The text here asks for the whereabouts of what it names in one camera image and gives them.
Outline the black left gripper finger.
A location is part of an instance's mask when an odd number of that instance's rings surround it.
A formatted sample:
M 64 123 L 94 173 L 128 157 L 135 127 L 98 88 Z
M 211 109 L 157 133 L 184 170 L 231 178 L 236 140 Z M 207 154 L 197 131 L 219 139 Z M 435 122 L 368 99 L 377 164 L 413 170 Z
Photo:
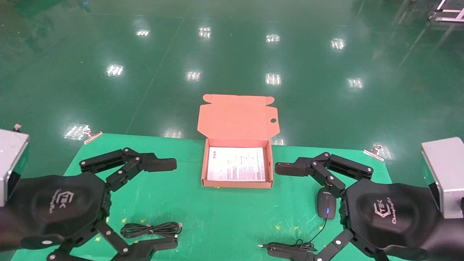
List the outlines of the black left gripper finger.
M 174 158 L 158 158 L 154 153 L 138 153 L 131 148 L 112 151 L 80 162 L 83 173 L 97 174 L 117 167 L 106 178 L 106 191 L 116 192 L 140 172 L 164 172 L 177 169 Z

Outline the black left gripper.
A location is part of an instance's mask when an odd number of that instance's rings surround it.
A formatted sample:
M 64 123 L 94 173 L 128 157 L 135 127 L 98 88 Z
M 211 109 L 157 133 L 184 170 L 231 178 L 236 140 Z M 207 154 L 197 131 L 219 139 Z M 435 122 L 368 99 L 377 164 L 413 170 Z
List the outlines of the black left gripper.
M 104 222 L 110 206 L 104 181 L 90 173 L 20 179 L 1 207 L 1 251 L 59 245 L 48 261 L 84 261 L 71 251 L 97 233 L 117 251 L 113 261 L 149 261 L 158 251 L 177 248 L 177 237 L 128 245 Z

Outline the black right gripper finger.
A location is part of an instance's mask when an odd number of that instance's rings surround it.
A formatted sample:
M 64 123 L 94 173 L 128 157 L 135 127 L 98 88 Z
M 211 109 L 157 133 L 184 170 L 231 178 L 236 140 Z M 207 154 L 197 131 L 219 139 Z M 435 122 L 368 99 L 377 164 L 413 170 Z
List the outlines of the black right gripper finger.
M 286 176 L 312 177 L 335 198 L 340 198 L 346 191 L 346 185 L 333 172 L 357 181 L 370 180 L 373 168 L 324 152 L 313 158 L 299 157 L 295 162 L 277 162 L 275 172 Z

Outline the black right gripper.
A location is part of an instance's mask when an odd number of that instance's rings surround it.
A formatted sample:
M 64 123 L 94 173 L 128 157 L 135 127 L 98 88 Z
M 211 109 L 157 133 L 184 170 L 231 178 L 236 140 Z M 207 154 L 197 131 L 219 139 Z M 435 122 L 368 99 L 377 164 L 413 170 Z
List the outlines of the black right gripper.
M 268 255 L 290 261 L 331 261 L 348 243 L 376 261 L 462 261 L 463 218 L 446 219 L 428 188 L 363 179 L 341 197 L 340 233 L 318 254 L 268 243 Z

